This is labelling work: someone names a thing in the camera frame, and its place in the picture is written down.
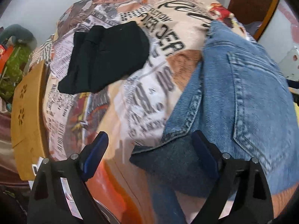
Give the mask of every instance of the blue jeans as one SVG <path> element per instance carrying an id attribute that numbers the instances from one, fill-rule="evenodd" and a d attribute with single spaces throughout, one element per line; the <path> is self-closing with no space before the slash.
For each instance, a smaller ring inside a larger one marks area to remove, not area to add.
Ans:
<path id="1" fill-rule="evenodd" d="M 192 146 L 201 130 L 221 152 L 259 159 L 271 194 L 299 180 L 299 130 L 291 93 L 264 48 L 213 21 L 203 62 L 168 119 L 157 147 L 135 146 L 130 161 L 184 194 L 207 197 L 215 180 Z"/>

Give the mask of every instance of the newspaper print fabric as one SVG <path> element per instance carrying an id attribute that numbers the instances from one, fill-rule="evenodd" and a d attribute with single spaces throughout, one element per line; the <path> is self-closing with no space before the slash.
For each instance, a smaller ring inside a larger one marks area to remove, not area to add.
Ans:
<path id="1" fill-rule="evenodd" d="M 107 132 L 108 149 L 87 186 L 120 223 L 161 222 L 153 208 L 148 176 L 129 158 L 135 144 L 155 146 L 160 141 L 164 125 L 201 59 L 205 33 L 214 19 L 251 39 L 216 0 L 82 0 L 57 22 L 43 102 L 50 154 L 57 160 L 66 159 L 90 144 L 97 132 Z M 59 81 L 67 74 L 74 32 L 132 20 L 150 41 L 150 56 L 143 69 L 96 94 L 58 91 Z M 185 206 L 200 210 L 202 201 L 177 195 L 183 210 Z M 195 214 L 184 213 L 190 223 Z"/>
<path id="2" fill-rule="evenodd" d="M 45 61 L 46 64 L 49 64 L 54 56 L 54 47 L 53 47 L 53 37 L 50 36 L 49 39 L 46 40 L 44 44 L 37 47 L 31 54 L 29 55 L 29 67 L 32 68 L 34 65 L 38 64 L 42 60 Z"/>

